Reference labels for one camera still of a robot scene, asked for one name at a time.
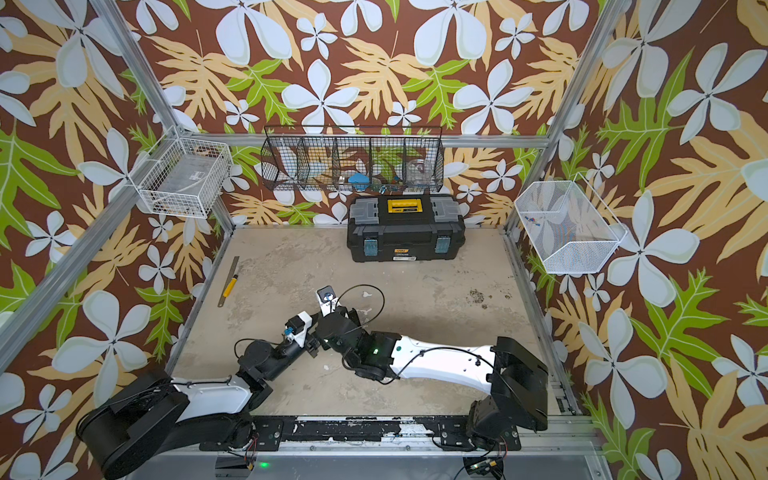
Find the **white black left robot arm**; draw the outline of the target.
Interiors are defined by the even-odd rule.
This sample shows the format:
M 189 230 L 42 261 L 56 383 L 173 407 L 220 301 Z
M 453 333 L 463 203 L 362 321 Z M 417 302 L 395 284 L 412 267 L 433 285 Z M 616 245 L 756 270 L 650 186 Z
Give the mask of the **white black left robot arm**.
M 86 414 L 75 434 L 105 479 L 119 479 L 152 457 L 195 444 L 224 450 L 253 441 L 251 412 L 272 393 L 270 382 L 301 355 L 315 356 L 313 336 L 279 344 L 254 339 L 237 358 L 238 371 L 218 380 L 182 380 L 160 370 Z

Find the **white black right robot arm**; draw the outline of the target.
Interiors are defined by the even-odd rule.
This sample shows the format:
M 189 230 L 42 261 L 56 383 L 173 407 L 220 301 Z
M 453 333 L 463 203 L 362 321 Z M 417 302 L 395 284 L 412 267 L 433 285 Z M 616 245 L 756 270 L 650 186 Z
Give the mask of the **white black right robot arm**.
M 486 394 L 474 401 L 465 435 L 485 448 L 512 436 L 519 427 L 548 429 L 547 366 L 518 341 L 500 336 L 493 345 L 433 344 L 391 332 L 369 332 L 357 312 L 330 305 L 312 316 L 312 336 L 341 355 L 356 376 L 388 385 L 427 379 L 473 388 Z

